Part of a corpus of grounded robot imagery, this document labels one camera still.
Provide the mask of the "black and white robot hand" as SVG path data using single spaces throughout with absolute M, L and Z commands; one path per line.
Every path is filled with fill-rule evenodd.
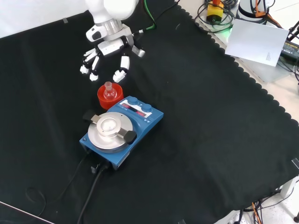
M 84 54 L 80 72 L 89 75 L 91 81 L 98 80 L 100 61 L 106 56 L 121 53 L 120 68 L 113 75 L 113 81 L 119 83 L 130 68 L 128 54 L 132 52 L 140 58 L 145 55 L 145 51 L 136 46 L 134 34 L 125 24 L 115 33 L 111 33 L 111 30 L 105 26 L 95 25 L 86 33 L 86 36 L 95 46 Z

